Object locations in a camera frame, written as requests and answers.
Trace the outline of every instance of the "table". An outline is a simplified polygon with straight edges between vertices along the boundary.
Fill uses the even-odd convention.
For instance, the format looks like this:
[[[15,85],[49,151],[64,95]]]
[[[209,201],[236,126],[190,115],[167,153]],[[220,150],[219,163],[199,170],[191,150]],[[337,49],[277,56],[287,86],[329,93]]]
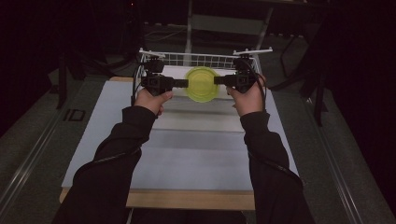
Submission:
[[[186,69],[189,68],[184,66],[180,66],[178,68],[165,66],[163,73],[175,74],[175,78],[180,78],[177,74],[184,75]],[[230,73],[230,71],[227,70],[221,71],[218,69],[216,71],[218,73],[222,72],[221,75],[225,75],[224,73]],[[87,129],[67,170],[63,182],[64,189],[61,194],[61,201],[67,194],[68,189],[71,187],[71,180],[74,172],[79,166],[92,159],[97,145],[106,138],[109,129],[111,129],[111,127],[117,123],[117,120],[120,119],[120,109],[129,104],[132,84],[123,81],[124,80],[116,79],[116,81],[108,81],[105,84],[96,107],[93,110]],[[230,96],[227,96],[224,92],[225,88],[222,88],[220,90],[220,95],[231,99]],[[295,173],[298,173],[270,91],[268,91],[267,97],[267,110],[272,115],[269,122],[269,129],[281,135],[282,142],[290,156],[290,169]],[[106,108],[108,111],[103,113],[103,108]],[[236,112],[234,110],[232,111],[234,114],[222,116],[223,120],[214,115],[215,119],[213,119],[213,122],[217,121],[219,123],[227,123],[224,130],[231,129],[233,131],[224,132],[224,130],[219,129],[211,131],[210,133],[199,129],[199,131],[169,130],[170,127],[166,125],[169,123],[176,124],[175,118],[180,118],[180,114],[175,116],[173,115],[174,113],[169,112],[169,110],[168,113],[165,112],[161,118],[156,121],[150,135],[150,140],[144,145],[144,156],[142,156],[142,159],[134,171],[134,178],[132,180],[133,187],[130,190],[126,206],[254,210],[254,197],[248,174],[248,154],[246,152],[246,146],[243,143],[244,133],[240,128]],[[171,146],[164,147],[164,139],[174,139],[178,142],[176,145],[171,144]],[[213,142],[218,139],[223,141],[224,144],[213,144]],[[214,148],[215,150],[200,151],[201,148]],[[177,153],[177,155],[181,155],[180,157],[184,156],[184,158],[194,158],[194,160],[187,160],[189,162],[188,165],[176,164],[176,166],[173,164],[176,162],[163,162],[163,164],[167,166],[166,169],[173,169],[174,172],[179,173],[178,175],[169,175],[165,180],[159,180],[162,178],[161,171],[164,170],[164,168],[161,167],[161,165],[153,166],[152,164],[161,163],[161,161],[154,160],[157,158],[167,160],[166,158],[169,158],[169,155],[175,155],[173,152],[177,149],[183,149]],[[197,161],[195,159],[197,158],[196,156],[189,155],[201,155],[200,157],[202,158],[200,161]],[[224,167],[221,162],[217,162],[219,158],[223,159],[226,164],[231,165]],[[209,165],[203,165],[200,163],[202,161],[208,162]],[[147,178],[146,173],[143,172],[147,171],[147,169],[150,169],[150,175],[154,177]],[[199,181],[199,183],[194,183],[194,179],[197,177],[191,176],[189,173],[191,170],[198,170],[200,173],[198,176],[201,179],[208,179],[208,181],[202,181],[203,183],[201,183],[201,181]],[[155,189],[158,188],[158,181],[162,187],[161,189]]]

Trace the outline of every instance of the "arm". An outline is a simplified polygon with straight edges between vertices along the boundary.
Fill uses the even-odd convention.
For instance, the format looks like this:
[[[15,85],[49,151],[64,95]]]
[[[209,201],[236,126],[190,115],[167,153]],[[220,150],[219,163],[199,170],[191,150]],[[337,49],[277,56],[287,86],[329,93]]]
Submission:
[[[301,186],[264,162],[289,168],[289,157],[279,135],[268,130],[270,115],[262,108],[259,85],[254,84],[244,94],[229,87],[227,92],[235,100],[234,107],[246,132],[257,223],[315,223]]]
[[[69,190],[52,223],[121,223],[130,189],[132,173],[140,159],[140,146],[149,140],[157,114],[172,92],[152,97],[139,92],[134,106],[122,110],[122,123],[96,150],[94,161],[128,152],[116,160],[84,165],[75,174]]]

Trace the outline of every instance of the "hand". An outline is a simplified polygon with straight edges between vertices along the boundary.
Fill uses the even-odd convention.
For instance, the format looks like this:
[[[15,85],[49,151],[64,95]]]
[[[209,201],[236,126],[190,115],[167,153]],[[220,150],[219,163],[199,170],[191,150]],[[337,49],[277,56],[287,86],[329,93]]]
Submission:
[[[263,85],[265,77],[260,75],[260,83]],[[258,88],[259,84],[256,82],[254,85],[245,93],[241,93],[234,88],[227,87],[227,92],[235,100],[235,105],[239,117],[242,117],[248,113],[262,111],[262,93]]]
[[[155,115],[160,116],[163,113],[163,104],[172,97],[172,91],[167,91],[161,95],[153,96],[146,89],[143,89],[137,93],[134,105],[143,106],[151,110],[151,112],[153,112]]]

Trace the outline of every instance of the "white wire basket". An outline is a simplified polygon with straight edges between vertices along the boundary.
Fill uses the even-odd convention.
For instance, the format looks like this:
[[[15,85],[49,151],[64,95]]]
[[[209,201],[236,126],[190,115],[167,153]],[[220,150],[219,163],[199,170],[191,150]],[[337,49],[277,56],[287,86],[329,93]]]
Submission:
[[[164,57],[159,58],[163,61],[165,65],[172,66],[205,66],[212,69],[222,69],[222,70],[234,70],[233,60],[239,58],[239,56],[233,55],[215,55],[215,54],[195,54],[195,53],[174,53],[174,52],[152,52],[156,54],[161,54]],[[141,58],[141,63],[145,63],[149,60],[150,55],[143,54]],[[255,72],[260,73],[260,69],[255,58],[250,58],[252,60],[252,68]],[[139,67],[137,71],[137,77],[142,77],[144,74],[144,69],[142,66]]]
[[[233,60],[239,58],[239,56],[227,56],[227,55],[214,55],[214,54],[194,54],[194,53],[174,53],[174,52],[151,52],[158,55],[162,55],[159,60],[163,61],[165,68],[171,67],[176,68],[179,73],[178,78],[183,78],[185,74],[197,66],[209,67],[219,75],[230,75],[235,72],[233,66]],[[142,54],[141,63],[149,61],[150,55]],[[255,58],[250,58],[252,61],[252,68],[255,72],[260,73],[260,69]],[[140,66],[136,71],[137,80],[145,75],[143,66]],[[183,94],[183,90],[174,88],[176,93],[173,100],[166,103],[166,110],[168,112],[183,112],[183,113],[199,113],[199,114],[224,114],[224,115],[236,115],[235,109],[232,108],[234,102],[231,96],[228,96],[224,86],[220,86],[219,97],[213,99],[207,103],[197,103],[191,100],[186,94]]]

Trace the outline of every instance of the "black tool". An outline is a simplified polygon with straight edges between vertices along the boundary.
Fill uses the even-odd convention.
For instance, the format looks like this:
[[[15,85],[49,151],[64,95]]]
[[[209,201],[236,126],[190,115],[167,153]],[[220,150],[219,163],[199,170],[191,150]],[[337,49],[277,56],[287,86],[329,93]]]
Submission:
[[[146,76],[142,77],[141,85],[145,87],[153,96],[161,95],[166,91],[171,91],[174,87],[187,88],[189,81],[187,79],[174,79],[161,74],[164,63],[158,60],[158,57],[151,57],[145,66]]]
[[[249,69],[249,64],[251,64],[249,57],[234,59],[235,73],[224,77],[215,77],[215,84],[235,87],[241,93],[247,92],[257,80],[252,69]]]

